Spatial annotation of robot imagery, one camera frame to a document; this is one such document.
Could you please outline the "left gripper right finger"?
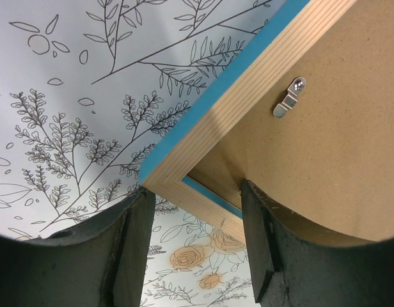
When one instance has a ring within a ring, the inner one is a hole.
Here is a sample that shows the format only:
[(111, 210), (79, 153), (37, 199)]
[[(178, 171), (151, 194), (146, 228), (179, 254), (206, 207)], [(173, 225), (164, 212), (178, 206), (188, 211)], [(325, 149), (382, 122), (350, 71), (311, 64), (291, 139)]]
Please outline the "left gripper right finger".
[(336, 232), (244, 180), (242, 218), (255, 301), (261, 306), (394, 306), (394, 237)]

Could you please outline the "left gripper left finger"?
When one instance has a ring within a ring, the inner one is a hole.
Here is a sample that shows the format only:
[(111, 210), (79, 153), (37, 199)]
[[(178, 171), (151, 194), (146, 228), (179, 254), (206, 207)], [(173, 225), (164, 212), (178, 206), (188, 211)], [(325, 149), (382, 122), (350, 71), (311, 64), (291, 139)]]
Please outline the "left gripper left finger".
[(139, 188), (46, 239), (0, 236), (0, 306), (139, 306), (154, 210)]

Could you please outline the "blue picture frame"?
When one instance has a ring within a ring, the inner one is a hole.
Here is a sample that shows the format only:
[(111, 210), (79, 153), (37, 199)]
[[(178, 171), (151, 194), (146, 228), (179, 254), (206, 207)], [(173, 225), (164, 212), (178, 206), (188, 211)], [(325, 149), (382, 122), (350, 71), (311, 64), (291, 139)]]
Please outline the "blue picture frame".
[(238, 240), (245, 179), (330, 230), (394, 237), (394, 1), (288, 1), (140, 175)]

